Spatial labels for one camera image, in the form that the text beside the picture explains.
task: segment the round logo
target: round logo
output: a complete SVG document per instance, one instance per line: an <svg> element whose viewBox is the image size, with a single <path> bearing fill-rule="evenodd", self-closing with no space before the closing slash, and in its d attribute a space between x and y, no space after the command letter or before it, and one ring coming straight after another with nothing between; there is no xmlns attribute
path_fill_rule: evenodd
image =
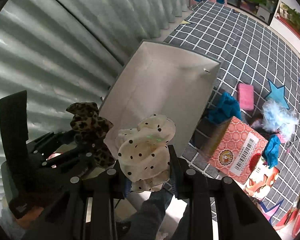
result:
<svg viewBox="0 0 300 240"><path fill-rule="evenodd" d="M229 150L224 150L219 155L219 161L222 165L227 166L229 165L233 160L233 153Z"/></svg>

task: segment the white tray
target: white tray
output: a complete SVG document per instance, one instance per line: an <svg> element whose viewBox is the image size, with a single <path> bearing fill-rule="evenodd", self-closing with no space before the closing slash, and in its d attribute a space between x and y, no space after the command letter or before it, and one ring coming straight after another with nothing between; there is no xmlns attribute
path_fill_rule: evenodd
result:
<svg viewBox="0 0 300 240"><path fill-rule="evenodd" d="M99 115L118 130L136 128L142 119L164 114L176 125L169 144L181 156L202 116L219 68L219 61L193 50L142 41L103 101Z"/></svg>

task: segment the grid pattern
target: grid pattern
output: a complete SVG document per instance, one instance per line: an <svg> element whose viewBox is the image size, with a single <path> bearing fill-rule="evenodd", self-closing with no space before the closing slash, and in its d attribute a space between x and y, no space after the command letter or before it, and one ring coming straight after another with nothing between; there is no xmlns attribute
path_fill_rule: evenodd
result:
<svg viewBox="0 0 300 240"><path fill-rule="evenodd" d="M213 92L207 107L214 108L223 91L236 98L239 82L254 87L254 110L242 110L246 122L262 109L264 98L270 92L268 78L278 86L285 85L285 98L291 109L295 109L299 124L297 139L286 155L287 145L280 145L278 180L263 200L267 208L284 200L273 219L275 225L289 210L300 193L300 60L291 48L267 27L244 14L226 6L205 1L193 8L185 20L190 24L179 25L165 42L193 49L199 53L223 61L214 82ZM189 166L206 176L221 179L216 168L206 163L199 155L199 149L209 138L203 119L195 130L189 147L183 153ZM216 220L214 201L211 200L212 215Z"/></svg>

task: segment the person's leg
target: person's leg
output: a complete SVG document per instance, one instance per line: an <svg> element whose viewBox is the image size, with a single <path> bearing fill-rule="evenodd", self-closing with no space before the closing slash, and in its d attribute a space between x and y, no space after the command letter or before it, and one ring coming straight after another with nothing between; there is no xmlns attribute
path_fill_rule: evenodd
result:
<svg viewBox="0 0 300 240"><path fill-rule="evenodd" d="M188 240L189 223L190 223L190 209L189 209L189 205L187 205L183 213L183 217L180 219L178 227L170 240Z"/></svg>
<svg viewBox="0 0 300 240"><path fill-rule="evenodd" d="M152 192L149 199L142 203L140 210L129 218L131 226L122 240L155 240L172 196L164 188Z"/></svg>

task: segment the orange packaging box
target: orange packaging box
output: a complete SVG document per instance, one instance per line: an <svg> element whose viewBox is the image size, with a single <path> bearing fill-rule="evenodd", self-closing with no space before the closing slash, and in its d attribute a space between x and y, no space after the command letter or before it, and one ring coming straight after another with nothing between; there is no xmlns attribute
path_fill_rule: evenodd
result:
<svg viewBox="0 0 300 240"><path fill-rule="evenodd" d="M267 143L263 136L233 116L215 128L199 153L209 164L245 184Z"/></svg>

